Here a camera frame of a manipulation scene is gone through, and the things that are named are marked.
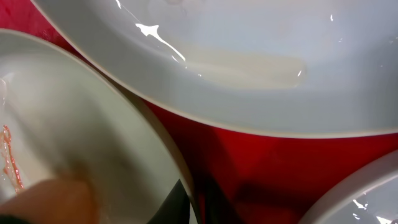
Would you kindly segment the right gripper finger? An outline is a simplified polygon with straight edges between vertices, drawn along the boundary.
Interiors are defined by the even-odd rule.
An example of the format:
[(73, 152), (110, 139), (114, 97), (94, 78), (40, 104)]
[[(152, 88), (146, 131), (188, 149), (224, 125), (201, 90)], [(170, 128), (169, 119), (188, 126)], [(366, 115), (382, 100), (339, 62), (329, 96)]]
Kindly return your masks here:
[(147, 224), (189, 224), (190, 199), (178, 180), (163, 204)]

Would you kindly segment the green and orange sponge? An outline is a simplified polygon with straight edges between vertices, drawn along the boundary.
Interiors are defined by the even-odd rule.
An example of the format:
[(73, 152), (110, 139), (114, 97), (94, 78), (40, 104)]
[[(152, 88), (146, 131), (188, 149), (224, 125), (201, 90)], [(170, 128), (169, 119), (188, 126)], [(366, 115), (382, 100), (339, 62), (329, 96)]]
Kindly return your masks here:
[(1, 223), (98, 222), (99, 211), (93, 188), (82, 180), (45, 180), (1, 204)]

